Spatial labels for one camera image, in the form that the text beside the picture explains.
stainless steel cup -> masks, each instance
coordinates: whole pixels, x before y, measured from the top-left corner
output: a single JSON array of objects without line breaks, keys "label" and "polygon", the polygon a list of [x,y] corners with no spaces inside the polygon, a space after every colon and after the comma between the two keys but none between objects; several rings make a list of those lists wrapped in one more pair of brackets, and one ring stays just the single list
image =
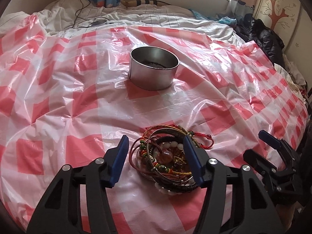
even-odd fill
[{"label": "stainless steel cup", "polygon": [[130,53],[129,78],[145,90],[164,90],[173,82],[179,59],[173,53],[153,46],[135,48]]}]

metal screw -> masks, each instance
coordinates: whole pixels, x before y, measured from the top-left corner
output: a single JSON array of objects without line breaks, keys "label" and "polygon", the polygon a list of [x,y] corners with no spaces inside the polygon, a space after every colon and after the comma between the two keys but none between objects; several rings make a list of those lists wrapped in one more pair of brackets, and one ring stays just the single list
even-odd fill
[{"label": "metal screw", "polygon": [[63,167],[62,167],[62,170],[63,171],[69,171],[71,169],[71,166],[69,165],[69,164],[66,164],[66,165],[64,165]]},{"label": "metal screw", "polygon": [[218,163],[218,160],[216,160],[216,159],[209,159],[208,162],[209,162],[209,164],[215,165],[215,164]]},{"label": "metal screw", "polygon": [[243,165],[243,170],[246,172],[250,171],[250,166],[249,165]]},{"label": "metal screw", "polygon": [[104,159],[103,158],[96,159],[96,164],[103,164],[103,163],[104,163]]}]

bracelet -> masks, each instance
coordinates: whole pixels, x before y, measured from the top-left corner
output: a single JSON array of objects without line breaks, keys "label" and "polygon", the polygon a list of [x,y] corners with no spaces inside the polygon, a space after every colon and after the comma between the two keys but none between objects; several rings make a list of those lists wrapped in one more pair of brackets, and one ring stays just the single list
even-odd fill
[{"label": "bracelet", "polygon": [[[139,173],[155,181],[155,186],[161,192],[169,194],[190,192],[197,188],[192,177],[183,150],[183,139],[189,135],[196,147],[210,149],[214,140],[211,135],[187,131],[176,125],[155,125],[147,128],[142,137],[137,139],[129,154],[129,162]],[[204,137],[211,141],[205,146],[195,136]],[[136,155],[136,164],[132,157]]]}]

pink plastic sheet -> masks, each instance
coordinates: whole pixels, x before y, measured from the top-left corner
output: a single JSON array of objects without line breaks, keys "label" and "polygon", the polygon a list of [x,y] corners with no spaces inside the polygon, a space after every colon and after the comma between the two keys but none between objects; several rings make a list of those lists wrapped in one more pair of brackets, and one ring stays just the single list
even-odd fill
[{"label": "pink plastic sheet", "polygon": [[[87,165],[122,135],[132,143],[148,126],[174,123],[211,134],[210,157],[236,167],[249,148],[281,166],[276,151],[259,141],[262,129],[294,148],[302,137],[305,106],[254,42],[236,47],[150,27],[98,29],[70,39],[43,32],[30,16],[0,45],[0,195],[24,228],[62,165]],[[145,91],[129,82],[129,53],[143,45],[179,58],[169,89]],[[163,195],[128,160],[108,189],[123,234],[191,233],[204,196],[205,189]],[[229,190],[225,219],[230,197]],[[82,215],[88,228],[84,199]]]}]

white bedsheet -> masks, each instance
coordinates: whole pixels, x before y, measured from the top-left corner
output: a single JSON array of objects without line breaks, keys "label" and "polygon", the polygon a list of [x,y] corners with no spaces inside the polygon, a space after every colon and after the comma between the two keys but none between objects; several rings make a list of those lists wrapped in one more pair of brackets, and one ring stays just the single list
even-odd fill
[{"label": "white bedsheet", "polygon": [[[82,0],[82,2],[85,6],[89,4],[88,0]],[[191,11],[172,5],[157,7],[155,5],[143,4],[128,9],[123,5],[117,8],[97,8],[89,5],[80,14],[81,18],[88,19],[88,21],[78,19],[75,25],[75,28],[78,29],[73,29],[72,26],[76,18],[75,13],[81,8],[82,4],[80,0],[59,0],[49,4],[43,11],[34,14],[38,15],[40,23],[45,28],[47,35],[56,35],[65,38],[94,31],[95,27],[80,27],[88,26],[94,18],[104,17],[108,20],[108,23],[99,26],[101,29],[118,26],[169,27],[205,33],[212,39],[222,40],[236,46],[244,43],[235,34],[233,28],[214,21],[197,20]],[[0,34],[6,33],[27,16],[28,14],[25,13],[20,13],[19,16],[10,14],[5,19],[1,19],[7,22],[4,25],[5,29],[2,29],[0,20]]]}]

